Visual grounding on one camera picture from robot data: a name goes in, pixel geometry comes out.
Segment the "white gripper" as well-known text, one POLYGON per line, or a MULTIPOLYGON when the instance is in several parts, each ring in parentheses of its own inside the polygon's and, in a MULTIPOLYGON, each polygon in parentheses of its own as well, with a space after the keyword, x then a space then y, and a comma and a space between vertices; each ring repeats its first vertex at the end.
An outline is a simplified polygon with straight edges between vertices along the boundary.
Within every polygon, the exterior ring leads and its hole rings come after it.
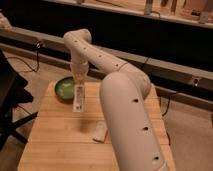
POLYGON ((73 79, 76 84, 84 85, 89 70, 88 61, 83 58, 72 58, 70 63, 73 79))

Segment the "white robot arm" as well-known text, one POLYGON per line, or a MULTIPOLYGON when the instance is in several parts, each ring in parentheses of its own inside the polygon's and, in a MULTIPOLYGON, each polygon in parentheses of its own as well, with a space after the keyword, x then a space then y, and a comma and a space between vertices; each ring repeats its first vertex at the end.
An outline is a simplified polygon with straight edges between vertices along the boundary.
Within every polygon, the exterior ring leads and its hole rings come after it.
POLYGON ((74 79, 82 82, 90 65, 105 73, 100 103, 120 171, 169 171, 144 107, 151 81, 134 65, 91 44, 87 29, 68 31, 63 40, 71 53, 74 79))

